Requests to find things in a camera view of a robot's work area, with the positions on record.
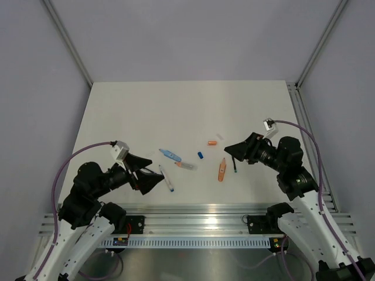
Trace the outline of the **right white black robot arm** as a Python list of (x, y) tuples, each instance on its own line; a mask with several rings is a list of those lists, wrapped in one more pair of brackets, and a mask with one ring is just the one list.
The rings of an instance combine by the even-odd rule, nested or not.
[(273, 147), (262, 135), (225, 147), (240, 162), (262, 163), (275, 170), (278, 186), (289, 199), (267, 209), (266, 225), (283, 232), (307, 258), (316, 280), (370, 280), (374, 262), (362, 258), (346, 239), (312, 175), (302, 165), (300, 141), (286, 136)]

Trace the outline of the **grey orange-tipped marker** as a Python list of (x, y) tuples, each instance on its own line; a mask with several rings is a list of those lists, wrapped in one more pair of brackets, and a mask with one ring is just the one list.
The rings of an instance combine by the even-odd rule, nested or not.
[(197, 166), (186, 162), (175, 162), (175, 165), (186, 170), (196, 170)]

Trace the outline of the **blue highlighter pen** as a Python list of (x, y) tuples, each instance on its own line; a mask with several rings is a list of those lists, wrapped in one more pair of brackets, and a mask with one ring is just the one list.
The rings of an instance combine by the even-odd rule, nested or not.
[(173, 152), (165, 149), (159, 149), (159, 151), (167, 158), (175, 161), (175, 162), (181, 162), (182, 158), (179, 157), (178, 155), (174, 154)]

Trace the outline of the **orange highlighter pen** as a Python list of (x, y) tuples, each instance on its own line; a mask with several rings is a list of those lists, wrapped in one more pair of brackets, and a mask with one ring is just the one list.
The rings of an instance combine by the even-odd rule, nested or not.
[(218, 177), (217, 177), (219, 182), (222, 182), (224, 180), (225, 172), (226, 172), (226, 158), (224, 157), (222, 161), (220, 162), (220, 166), (219, 166)]

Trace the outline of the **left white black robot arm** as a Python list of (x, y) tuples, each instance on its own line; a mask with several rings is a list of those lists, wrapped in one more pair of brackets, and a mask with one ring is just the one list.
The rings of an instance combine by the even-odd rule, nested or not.
[(149, 193), (164, 180), (161, 174), (143, 171), (150, 164), (151, 160), (132, 154), (106, 172), (96, 162), (82, 164), (70, 194), (54, 215), (57, 224), (49, 247), (20, 280), (74, 280), (99, 243), (127, 225), (126, 211), (112, 202), (101, 203), (100, 197), (125, 184), (143, 195)]

